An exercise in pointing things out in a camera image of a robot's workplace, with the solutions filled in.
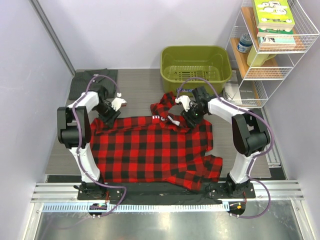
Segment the red black plaid shirt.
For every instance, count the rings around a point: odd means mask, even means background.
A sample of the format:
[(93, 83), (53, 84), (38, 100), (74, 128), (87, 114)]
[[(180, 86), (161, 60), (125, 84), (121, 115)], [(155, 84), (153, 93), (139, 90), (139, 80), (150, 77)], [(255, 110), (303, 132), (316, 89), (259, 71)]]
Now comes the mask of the red black plaid shirt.
[(209, 154), (212, 124), (202, 120), (189, 128), (182, 116), (170, 113), (175, 100), (165, 93), (150, 106), (150, 116), (117, 118), (113, 127), (93, 120), (91, 152), (106, 182), (168, 182), (198, 191), (203, 182), (219, 180), (223, 160)]

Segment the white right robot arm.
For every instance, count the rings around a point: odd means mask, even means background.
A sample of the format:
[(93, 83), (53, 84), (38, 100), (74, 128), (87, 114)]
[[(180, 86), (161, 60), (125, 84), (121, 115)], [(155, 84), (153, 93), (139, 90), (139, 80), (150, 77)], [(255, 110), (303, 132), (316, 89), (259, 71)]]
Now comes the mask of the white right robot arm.
[(236, 157), (227, 174), (224, 191), (236, 198), (249, 187), (257, 156), (271, 143), (266, 121), (259, 109), (240, 108), (218, 95), (208, 94), (204, 86), (195, 88), (192, 94), (194, 101), (187, 95), (177, 96), (175, 100), (183, 106), (181, 115), (188, 127), (195, 128), (204, 115), (217, 115), (231, 124)]

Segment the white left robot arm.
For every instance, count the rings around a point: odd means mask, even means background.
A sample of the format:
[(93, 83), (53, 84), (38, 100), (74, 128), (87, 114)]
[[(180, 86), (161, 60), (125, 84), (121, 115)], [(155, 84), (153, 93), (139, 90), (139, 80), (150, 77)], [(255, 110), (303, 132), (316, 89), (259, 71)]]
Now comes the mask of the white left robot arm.
[(80, 198), (102, 199), (107, 192), (104, 178), (95, 163), (90, 142), (92, 138), (89, 113), (96, 111), (108, 127), (113, 127), (120, 108), (127, 104), (121, 93), (107, 101), (108, 91), (103, 86), (87, 89), (72, 104), (57, 109), (58, 141), (73, 155), (81, 183), (75, 186)]

